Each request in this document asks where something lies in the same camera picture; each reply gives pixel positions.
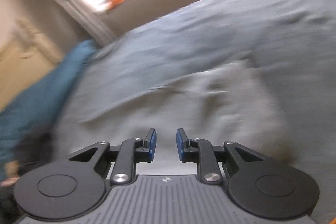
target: logo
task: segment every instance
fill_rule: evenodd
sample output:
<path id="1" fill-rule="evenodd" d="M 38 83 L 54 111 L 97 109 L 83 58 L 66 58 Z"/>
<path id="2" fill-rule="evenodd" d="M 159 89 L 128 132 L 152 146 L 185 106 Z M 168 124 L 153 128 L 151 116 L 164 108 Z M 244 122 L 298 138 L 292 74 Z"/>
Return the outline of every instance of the logo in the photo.
<path id="1" fill-rule="evenodd" d="M 169 181 L 171 181 L 171 178 L 169 178 L 169 177 L 164 177 L 162 180 L 163 180 L 164 182 L 169 182 Z"/>

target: blue pillow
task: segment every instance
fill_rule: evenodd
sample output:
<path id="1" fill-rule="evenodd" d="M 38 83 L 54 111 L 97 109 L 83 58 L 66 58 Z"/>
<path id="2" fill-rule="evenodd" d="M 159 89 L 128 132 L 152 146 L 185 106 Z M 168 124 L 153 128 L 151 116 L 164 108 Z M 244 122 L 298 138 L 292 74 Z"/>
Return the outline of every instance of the blue pillow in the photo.
<path id="1" fill-rule="evenodd" d="M 0 113 L 0 181 L 5 179 L 4 164 L 14 160 L 12 150 L 39 126 L 52 126 L 90 56 L 95 41 L 74 47 L 48 75 L 20 93 Z"/>

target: gray ribbed platform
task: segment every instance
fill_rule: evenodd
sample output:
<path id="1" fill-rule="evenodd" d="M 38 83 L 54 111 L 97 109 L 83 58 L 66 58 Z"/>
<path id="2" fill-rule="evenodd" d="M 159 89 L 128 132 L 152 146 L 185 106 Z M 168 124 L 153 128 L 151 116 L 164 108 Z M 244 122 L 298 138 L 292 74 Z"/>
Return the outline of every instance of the gray ribbed platform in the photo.
<path id="1" fill-rule="evenodd" d="M 20 224 L 41 224 L 23 217 Z M 235 206 L 219 186 L 200 183 L 194 175 L 138 176 L 127 186 L 112 188 L 106 200 L 69 224 L 314 224 L 309 217 L 265 220 Z"/>

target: metal screw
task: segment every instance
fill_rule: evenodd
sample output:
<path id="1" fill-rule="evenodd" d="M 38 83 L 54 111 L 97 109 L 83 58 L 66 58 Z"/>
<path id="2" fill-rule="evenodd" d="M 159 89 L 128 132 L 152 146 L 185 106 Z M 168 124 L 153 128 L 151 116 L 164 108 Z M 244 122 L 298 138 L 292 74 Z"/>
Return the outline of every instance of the metal screw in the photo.
<path id="1" fill-rule="evenodd" d="M 129 176 L 123 173 L 115 174 L 112 178 L 115 182 L 125 182 L 129 179 Z"/>
<path id="2" fill-rule="evenodd" d="M 204 176 L 204 179 L 205 179 L 206 181 L 213 182 L 213 181 L 220 180 L 220 179 L 221 179 L 221 176 L 218 175 L 217 173 L 209 173 L 209 174 L 206 174 L 206 175 Z"/>

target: bed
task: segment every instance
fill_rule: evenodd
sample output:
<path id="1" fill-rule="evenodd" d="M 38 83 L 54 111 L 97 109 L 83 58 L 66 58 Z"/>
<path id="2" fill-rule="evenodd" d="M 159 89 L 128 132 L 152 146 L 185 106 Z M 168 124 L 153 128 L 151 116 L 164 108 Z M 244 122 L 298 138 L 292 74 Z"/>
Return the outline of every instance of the bed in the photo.
<path id="1" fill-rule="evenodd" d="M 131 30 L 92 58 L 55 126 L 55 158 L 151 127 L 156 158 L 139 173 L 195 170 L 173 168 L 178 127 L 214 145 L 282 147 L 279 155 L 291 154 L 319 184 L 312 217 L 328 223 L 336 214 L 335 27 L 335 0 L 201 0 Z"/>

